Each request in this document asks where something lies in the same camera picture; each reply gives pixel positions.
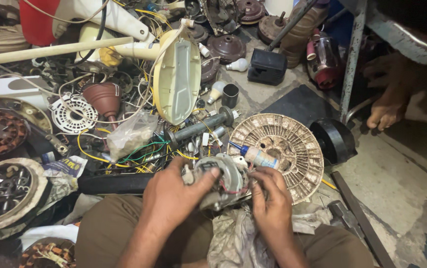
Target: red wire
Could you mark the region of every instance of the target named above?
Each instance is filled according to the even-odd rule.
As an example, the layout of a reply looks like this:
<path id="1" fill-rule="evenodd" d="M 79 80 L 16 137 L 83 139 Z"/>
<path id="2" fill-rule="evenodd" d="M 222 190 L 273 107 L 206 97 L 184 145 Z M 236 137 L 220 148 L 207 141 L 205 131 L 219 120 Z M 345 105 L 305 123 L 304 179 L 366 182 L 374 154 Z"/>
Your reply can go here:
<path id="1" fill-rule="evenodd" d="M 245 192 L 248 189 L 248 186 L 245 186 L 242 189 L 240 189 L 240 191 L 229 191 L 229 190 L 227 190 L 227 187 L 225 187 L 225 184 L 223 183 L 223 180 L 220 180 L 220 185 L 222 186 L 223 190 L 226 193 L 232 194 L 232 195 Z"/>

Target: dirty fan rotor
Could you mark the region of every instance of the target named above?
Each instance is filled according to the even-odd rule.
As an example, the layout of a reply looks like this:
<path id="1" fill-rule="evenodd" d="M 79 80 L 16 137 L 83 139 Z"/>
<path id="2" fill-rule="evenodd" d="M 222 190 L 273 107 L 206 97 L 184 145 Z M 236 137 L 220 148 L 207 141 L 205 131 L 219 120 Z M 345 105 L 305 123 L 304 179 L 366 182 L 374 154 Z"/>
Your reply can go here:
<path id="1" fill-rule="evenodd" d="M 300 122 L 275 113 L 261 113 L 239 124 L 230 140 L 239 145 L 254 146 L 280 162 L 294 204 L 310 197 L 319 187 L 324 159 L 318 141 Z M 228 145 L 229 155 L 240 151 Z"/>

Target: glue bottle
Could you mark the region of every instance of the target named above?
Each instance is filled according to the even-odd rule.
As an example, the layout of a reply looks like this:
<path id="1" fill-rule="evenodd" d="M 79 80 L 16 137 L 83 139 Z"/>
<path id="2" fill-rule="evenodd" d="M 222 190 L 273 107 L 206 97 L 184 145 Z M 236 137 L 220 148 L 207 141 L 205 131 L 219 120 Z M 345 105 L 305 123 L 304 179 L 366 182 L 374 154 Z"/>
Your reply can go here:
<path id="1" fill-rule="evenodd" d="M 258 148 L 248 147 L 246 145 L 240 146 L 232 141 L 228 143 L 240 150 L 240 154 L 245 157 L 245 161 L 252 162 L 256 166 L 271 167 L 274 169 L 278 169 L 280 166 L 280 162 L 276 158 Z"/>

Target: brown funnel-shaped fan part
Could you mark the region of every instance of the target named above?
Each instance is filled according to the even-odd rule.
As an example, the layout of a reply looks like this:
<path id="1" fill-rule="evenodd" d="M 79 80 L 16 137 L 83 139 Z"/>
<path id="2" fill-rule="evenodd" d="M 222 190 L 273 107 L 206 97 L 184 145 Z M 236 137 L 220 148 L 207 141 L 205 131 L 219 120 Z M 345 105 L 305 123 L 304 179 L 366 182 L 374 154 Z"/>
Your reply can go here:
<path id="1" fill-rule="evenodd" d="M 88 84 L 83 88 L 83 97 L 91 104 L 98 113 L 107 117 L 109 121 L 116 121 L 121 103 L 121 88 L 115 83 Z"/>

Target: brown trousers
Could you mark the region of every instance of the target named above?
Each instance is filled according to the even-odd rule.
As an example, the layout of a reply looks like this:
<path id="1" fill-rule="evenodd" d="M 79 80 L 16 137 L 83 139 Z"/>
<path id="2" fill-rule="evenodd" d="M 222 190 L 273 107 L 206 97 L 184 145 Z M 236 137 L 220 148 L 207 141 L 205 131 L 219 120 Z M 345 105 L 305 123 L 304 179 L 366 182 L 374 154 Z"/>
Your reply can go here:
<path id="1" fill-rule="evenodd" d="M 79 227 L 75 257 L 78 268 L 115 267 L 142 210 L 142 199 L 109 196 L 84 216 Z M 158 264 L 171 267 L 207 257 L 213 237 L 212 223 L 200 214 L 191 215 L 170 235 Z M 295 235 L 311 268 L 373 268 L 372 256 L 350 232 L 320 226 L 315 235 Z"/>

